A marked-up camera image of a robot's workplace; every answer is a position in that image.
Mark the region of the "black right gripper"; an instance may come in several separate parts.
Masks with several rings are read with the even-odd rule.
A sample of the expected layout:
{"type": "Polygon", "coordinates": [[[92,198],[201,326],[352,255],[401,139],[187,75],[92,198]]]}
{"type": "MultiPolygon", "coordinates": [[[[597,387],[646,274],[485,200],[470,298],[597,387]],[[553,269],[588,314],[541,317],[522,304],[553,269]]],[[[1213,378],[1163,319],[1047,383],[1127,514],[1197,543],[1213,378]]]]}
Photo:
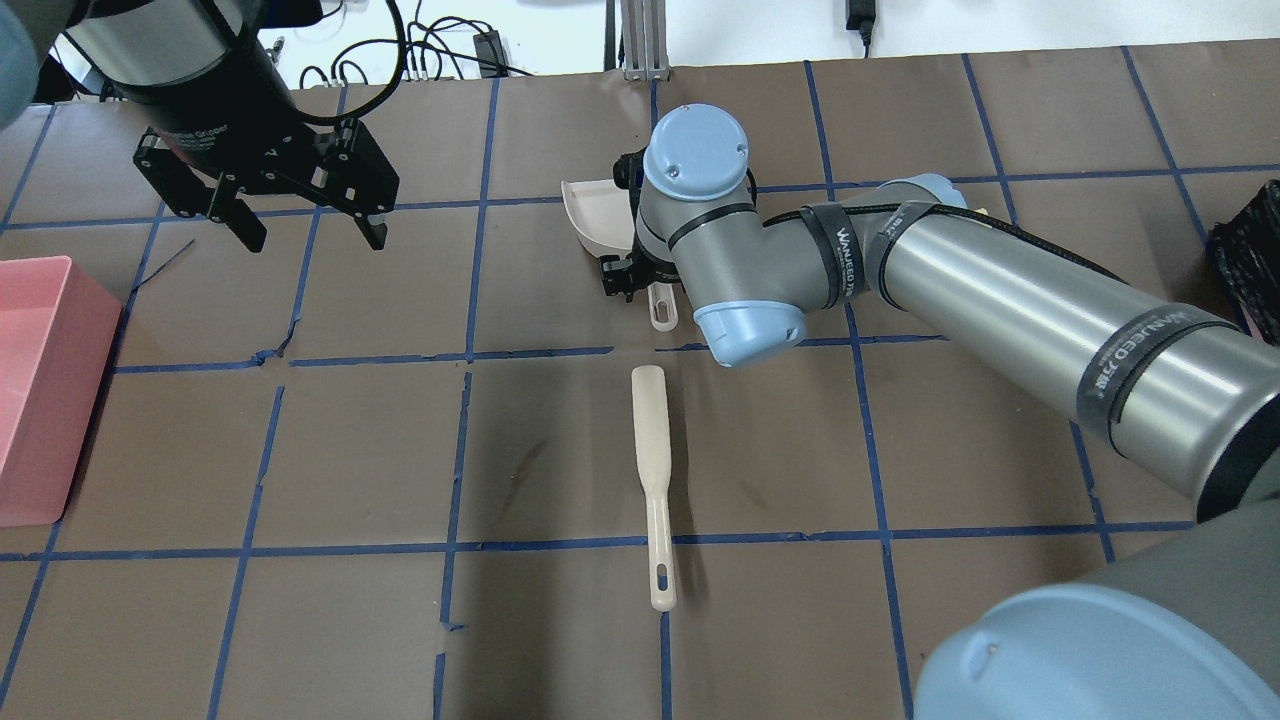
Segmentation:
{"type": "Polygon", "coordinates": [[[625,246],[626,254],[616,252],[599,259],[605,296],[622,295],[627,304],[634,301],[636,293],[654,283],[681,283],[676,265],[645,250],[636,232],[644,182],[643,156],[644,149],[625,152],[613,165],[614,186],[626,192],[628,202],[628,243],[625,246]]]}

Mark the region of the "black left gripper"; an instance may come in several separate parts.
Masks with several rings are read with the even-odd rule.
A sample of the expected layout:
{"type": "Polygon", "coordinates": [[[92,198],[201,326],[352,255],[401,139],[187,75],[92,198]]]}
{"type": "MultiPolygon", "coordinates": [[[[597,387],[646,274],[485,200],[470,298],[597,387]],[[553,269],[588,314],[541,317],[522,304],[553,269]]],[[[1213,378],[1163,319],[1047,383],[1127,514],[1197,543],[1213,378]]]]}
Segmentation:
{"type": "Polygon", "coordinates": [[[352,217],[371,250],[387,246],[401,186],[389,158],[357,117],[307,119],[264,50],[134,85],[133,102],[148,123],[133,163],[177,215],[223,224],[257,254],[268,229],[246,197],[294,195],[352,217]]]}

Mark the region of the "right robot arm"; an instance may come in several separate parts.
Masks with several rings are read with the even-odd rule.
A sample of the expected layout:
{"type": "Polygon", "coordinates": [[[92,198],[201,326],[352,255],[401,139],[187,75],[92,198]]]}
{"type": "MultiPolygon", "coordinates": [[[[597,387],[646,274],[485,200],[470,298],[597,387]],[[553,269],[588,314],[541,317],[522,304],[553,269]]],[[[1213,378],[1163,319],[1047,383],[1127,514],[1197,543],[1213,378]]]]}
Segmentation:
{"type": "Polygon", "coordinates": [[[614,164],[634,249],[605,293],[680,283],[714,360],[801,342],[872,292],[914,314],[1196,507],[1196,527],[993,606],[941,643],[919,719],[1277,716],[1277,350],[970,210],[937,174],[759,218],[749,141],[692,104],[614,164]]]}

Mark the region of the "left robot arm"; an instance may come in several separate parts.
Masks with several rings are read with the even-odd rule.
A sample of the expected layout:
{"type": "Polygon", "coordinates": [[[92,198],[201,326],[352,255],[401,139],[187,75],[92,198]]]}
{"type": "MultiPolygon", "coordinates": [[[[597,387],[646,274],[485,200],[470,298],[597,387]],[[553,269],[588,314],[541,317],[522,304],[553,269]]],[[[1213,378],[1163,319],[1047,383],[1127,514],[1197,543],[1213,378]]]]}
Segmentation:
{"type": "Polygon", "coordinates": [[[268,232],[251,196],[294,195],[349,217],[372,250],[401,178],[364,118],[398,88],[404,58],[362,106],[297,108],[259,31],[264,1],[5,1],[3,124],[35,99],[58,36],[97,67],[148,127],[132,161],[178,217],[225,225],[251,252],[268,232]]]}

